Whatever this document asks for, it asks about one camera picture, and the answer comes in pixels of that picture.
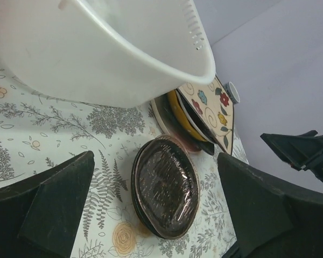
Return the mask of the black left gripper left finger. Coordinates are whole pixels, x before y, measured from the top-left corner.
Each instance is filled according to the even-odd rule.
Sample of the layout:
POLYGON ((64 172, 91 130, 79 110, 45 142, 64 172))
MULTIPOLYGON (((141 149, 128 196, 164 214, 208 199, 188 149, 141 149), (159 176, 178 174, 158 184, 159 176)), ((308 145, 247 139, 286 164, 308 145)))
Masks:
POLYGON ((94 167, 87 151, 0 188, 0 257, 70 257, 94 167))

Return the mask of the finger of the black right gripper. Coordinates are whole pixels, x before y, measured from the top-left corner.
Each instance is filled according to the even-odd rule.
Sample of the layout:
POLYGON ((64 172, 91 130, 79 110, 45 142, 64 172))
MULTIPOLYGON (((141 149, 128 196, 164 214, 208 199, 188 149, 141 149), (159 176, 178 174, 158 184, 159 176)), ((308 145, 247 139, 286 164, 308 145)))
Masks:
POLYGON ((323 155, 323 135, 316 130, 301 135, 263 133, 261 139, 295 170, 307 170, 311 162, 323 155))

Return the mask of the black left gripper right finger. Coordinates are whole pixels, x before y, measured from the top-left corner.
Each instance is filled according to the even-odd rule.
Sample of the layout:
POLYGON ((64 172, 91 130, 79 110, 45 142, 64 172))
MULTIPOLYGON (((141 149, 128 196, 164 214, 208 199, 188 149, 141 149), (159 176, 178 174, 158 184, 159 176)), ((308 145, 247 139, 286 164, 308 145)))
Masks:
POLYGON ((237 238, 225 257, 323 257, 323 193, 226 153, 217 166, 237 238))

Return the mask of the black round plate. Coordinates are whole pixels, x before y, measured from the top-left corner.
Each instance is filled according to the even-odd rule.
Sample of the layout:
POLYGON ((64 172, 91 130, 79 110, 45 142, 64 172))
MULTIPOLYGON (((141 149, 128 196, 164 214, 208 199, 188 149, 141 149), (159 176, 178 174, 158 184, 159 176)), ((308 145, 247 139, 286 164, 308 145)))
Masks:
POLYGON ((157 237, 160 237, 161 238, 161 236, 158 234, 158 232, 152 227, 151 223, 147 220, 146 216, 143 215, 143 214, 141 214, 140 205, 138 203, 138 199, 137 199, 137 196, 136 196, 136 191, 135 191, 136 188, 135 188, 135 183, 134 183, 134 175, 135 175, 135 170, 136 170, 136 167, 137 167, 137 162, 139 160, 139 157, 140 157, 142 151, 143 151, 143 148, 141 148, 139 150, 139 152, 137 153, 137 155, 136 155, 136 157, 134 159, 133 165, 132 165, 131 180, 130 180, 130 184, 131 184, 131 199, 132 199, 132 203, 133 203, 133 206, 134 206, 135 213, 136 213, 138 219, 141 221, 141 223, 151 233, 153 233, 157 237))

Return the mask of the square floral ceramic plate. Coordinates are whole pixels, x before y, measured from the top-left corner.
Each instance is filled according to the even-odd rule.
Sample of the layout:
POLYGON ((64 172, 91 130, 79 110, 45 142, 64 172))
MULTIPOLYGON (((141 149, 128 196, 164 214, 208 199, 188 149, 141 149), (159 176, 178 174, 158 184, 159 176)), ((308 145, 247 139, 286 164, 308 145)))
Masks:
POLYGON ((176 89, 185 117, 197 131, 199 140, 218 145, 232 154, 234 105, 218 77, 208 85, 185 83, 176 89))

